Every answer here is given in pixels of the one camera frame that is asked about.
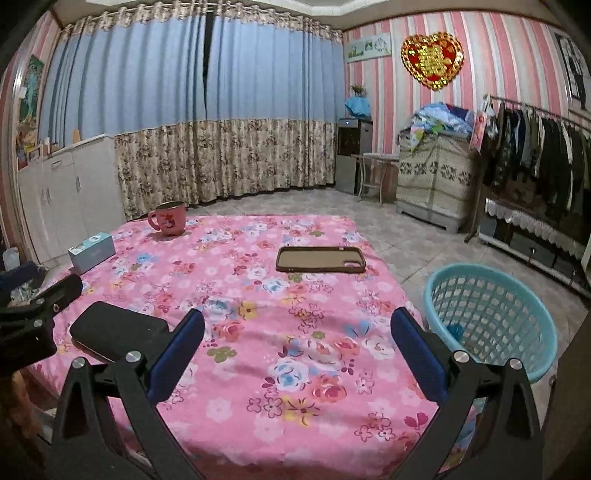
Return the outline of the framed wall picture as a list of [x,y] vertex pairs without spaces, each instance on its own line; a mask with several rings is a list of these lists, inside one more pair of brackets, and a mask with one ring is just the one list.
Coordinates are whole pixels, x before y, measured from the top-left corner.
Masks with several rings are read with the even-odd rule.
[[573,40],[563,31],[554,30],[553,39],[562,63],[569,109],[581,115],[590,115],[590,71]]

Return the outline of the brown phone case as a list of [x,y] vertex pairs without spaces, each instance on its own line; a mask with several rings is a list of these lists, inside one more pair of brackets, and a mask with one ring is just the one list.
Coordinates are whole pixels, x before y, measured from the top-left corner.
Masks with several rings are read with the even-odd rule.
[[276,271],[283,273],[365,272],[367,262],[358,247],[283,246],[276,255]]

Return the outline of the pile of clothes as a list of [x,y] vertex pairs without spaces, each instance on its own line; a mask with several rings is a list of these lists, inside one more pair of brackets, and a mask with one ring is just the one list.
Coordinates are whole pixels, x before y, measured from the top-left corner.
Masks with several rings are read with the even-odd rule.
[[469,138],[474,129],[475,114],[443,102],[431,103],[415,111],[408,127],[402,131],[409,140],[409,149],[414,151],[427,134],[463,136]]

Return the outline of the black phone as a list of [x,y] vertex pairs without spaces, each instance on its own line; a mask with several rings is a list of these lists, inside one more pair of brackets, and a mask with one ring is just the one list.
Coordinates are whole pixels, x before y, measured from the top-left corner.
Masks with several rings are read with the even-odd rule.
[[94,302],[72,323],[73,343],[93,357],[116,362],[169,332],[165,320],[102,301]]

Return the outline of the cloth covered cabinet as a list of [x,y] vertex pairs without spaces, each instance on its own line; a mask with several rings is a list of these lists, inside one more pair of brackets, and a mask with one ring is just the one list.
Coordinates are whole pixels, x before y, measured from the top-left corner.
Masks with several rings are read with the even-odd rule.
[[398,137],[397,210],[456,233],[473,210],[479,160],[466,138],[428,133],[416,148]]

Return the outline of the pink cartoon mug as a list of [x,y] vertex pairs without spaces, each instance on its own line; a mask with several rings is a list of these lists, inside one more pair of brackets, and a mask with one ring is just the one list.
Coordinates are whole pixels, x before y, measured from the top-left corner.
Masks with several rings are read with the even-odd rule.
[[148,224],[166,236],[178,236],[185,230],[186,205],[182,201],[170,201],[157,206],[147,216]]

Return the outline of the blue covered potted plant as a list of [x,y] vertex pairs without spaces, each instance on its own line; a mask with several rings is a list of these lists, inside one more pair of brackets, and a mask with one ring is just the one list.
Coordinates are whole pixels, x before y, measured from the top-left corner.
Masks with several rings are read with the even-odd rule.
[[349,116],[360,119],[371,119],[370,102],[367,98],[367,91],[361,85],[351,86],[352,95],[346,99],[346,111]]

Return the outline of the blue plastic bag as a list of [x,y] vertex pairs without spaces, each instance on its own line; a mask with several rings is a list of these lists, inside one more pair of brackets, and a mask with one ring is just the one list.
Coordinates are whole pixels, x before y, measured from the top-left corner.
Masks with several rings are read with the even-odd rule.
[[452,323],[447,326],[447,330],[451,337],[459,344],[464,342],[465,327],[460,323]]

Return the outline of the small metal stool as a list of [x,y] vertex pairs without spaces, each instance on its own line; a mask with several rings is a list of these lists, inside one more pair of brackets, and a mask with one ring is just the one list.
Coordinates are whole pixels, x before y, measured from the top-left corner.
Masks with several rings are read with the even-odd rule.
[[356,160],[356,172],[359,174],[359,188],[356,196],[360,200],[375,191],[380,205],[384,204],[386,176],[389,169],[397,167],[399,156],[385,153],[363,153],[353,155]]

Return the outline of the turquoise plastic laundry basket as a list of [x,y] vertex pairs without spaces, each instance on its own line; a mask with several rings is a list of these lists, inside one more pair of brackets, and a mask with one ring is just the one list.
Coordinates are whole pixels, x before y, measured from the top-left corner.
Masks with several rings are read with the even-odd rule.
[[[525,284],[485,265],[456,263],[430,275],[424,290],[429,329],[450,350],[465,350],[481,363],[503,365],[520,360],[534,384],[557,358],[557,331],[548,309]],[[465,327],[459,344],[447,330]]]

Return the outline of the red heart wall decoration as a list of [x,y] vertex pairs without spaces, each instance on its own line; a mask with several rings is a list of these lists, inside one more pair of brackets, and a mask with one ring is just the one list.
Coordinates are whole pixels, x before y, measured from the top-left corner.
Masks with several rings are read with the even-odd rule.
[[465,61],[460,41],[447,32],[408,36],[401,46],[401,60],[424,87],[440,91],[460,73]]

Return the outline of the blue floral curtain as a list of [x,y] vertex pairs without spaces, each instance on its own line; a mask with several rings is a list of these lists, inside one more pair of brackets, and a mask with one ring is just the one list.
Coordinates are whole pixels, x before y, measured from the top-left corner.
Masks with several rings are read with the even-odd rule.
[[114,141],[123,209],[332,184],[342,32],[229,1],[156,2],[61,32],[39,135]]

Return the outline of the light blue tissue box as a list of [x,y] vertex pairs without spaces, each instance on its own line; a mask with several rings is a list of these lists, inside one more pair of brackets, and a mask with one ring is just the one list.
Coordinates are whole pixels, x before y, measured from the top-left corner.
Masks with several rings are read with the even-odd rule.
[[99,232],[70,247],[68,254],[76,274],[84,274],[115,254],[110,234]]

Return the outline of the clothes rack with garments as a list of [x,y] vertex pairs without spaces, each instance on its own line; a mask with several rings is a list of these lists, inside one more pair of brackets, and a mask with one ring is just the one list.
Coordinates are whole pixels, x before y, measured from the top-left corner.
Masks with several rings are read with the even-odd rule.
[[477,112],[472,148],[481,160],[477,218],[500,214],[548,240],[589,240],[588,128],[488,94]]

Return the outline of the landscape wall picture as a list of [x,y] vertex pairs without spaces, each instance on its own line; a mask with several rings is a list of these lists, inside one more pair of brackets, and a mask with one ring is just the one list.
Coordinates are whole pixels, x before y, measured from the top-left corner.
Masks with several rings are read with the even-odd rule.
[[367,61],[392,55],[390,32],[349,41],[345,48],[346,63]]

